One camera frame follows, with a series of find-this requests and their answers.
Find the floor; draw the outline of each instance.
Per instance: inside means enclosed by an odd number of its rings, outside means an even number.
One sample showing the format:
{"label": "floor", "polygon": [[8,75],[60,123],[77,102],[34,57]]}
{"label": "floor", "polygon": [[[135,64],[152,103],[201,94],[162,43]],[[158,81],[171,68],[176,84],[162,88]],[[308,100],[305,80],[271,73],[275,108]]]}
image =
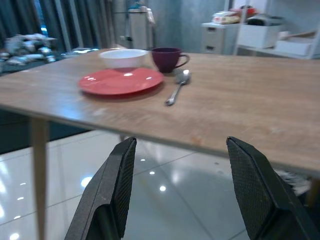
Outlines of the floor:
{"label": "floor", "polygon": [[[82,192],[119,136],[48,144],[47,240],[63,240]],[[31,149],[0,155],[0,238],[35,240]],[[125,240],[248,240],[229,160],[138,140]]]}

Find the spoon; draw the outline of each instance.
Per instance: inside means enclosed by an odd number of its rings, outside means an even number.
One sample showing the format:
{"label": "spoon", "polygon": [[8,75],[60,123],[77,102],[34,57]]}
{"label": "spoon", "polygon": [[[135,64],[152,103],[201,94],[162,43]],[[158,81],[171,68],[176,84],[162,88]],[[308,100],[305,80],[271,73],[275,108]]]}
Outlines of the spoon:
{"label": "spoon", "polygon": [[183,85],[187,85],[189,84],[191,81],[191,73],[189,70],[183,70],[182,73],[178,74],[176,76],[176,84],[179,84],[179,86],[176,88],[176,90],[173,92],[173,94],[171,95],[171,97],[165,101],[165,104],[167,106],[172,106],[173,104],[175,104],[176,102],[176,99],[177,99],[177,96],[178,96],[178,93],[181,89],[181,87]]}

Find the cup handle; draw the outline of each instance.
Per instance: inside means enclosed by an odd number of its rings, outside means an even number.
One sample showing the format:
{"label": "cup handle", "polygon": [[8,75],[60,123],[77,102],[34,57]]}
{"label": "cup handle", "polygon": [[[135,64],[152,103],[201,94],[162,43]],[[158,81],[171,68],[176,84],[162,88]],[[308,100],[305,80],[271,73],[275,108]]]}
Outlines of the cup handle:
{"label": "cup handle", "polygon": [[187,63],[190,61],[190,56],[187,55],[187,54],[180,54],[180,58],[181,58],[181,57],[186,57],[186,61],[185,61],[184,63],[178,65],[178,66],[175,66],[175,67],[174,67],[175,69],[182,67],[183,65],[187,64]]}

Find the curtain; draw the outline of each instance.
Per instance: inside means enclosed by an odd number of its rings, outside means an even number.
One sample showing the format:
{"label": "curtain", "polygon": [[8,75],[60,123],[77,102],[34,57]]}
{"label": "curtain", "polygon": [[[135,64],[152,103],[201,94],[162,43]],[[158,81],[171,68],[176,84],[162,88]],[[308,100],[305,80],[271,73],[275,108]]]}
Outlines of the curtain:
{"label": "curtain", "polygon": [[41,33],[33,0],[0,0],[0,49],[16,34]]}
{"label": "curtain", "polygon": [[115,43],[111,0],[39,0],[49,37],[62,52]]}

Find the maroon cup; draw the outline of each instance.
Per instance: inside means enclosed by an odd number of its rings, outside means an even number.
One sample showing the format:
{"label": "maroon cup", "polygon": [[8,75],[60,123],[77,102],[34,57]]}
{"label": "maroon cup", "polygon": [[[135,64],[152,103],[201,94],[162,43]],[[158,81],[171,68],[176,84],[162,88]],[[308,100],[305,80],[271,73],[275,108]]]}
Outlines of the maroon cup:
{"label": "maroon cup", "polygon": [[[179,68],[190,61],[190,57],[182,54],[181,49],[173,47],[158,47],[152,49],[152,57],[155,65],[161,73],[171,73],[174,69]],[[177,66],[180,57],[186,57],[186,61]]]}

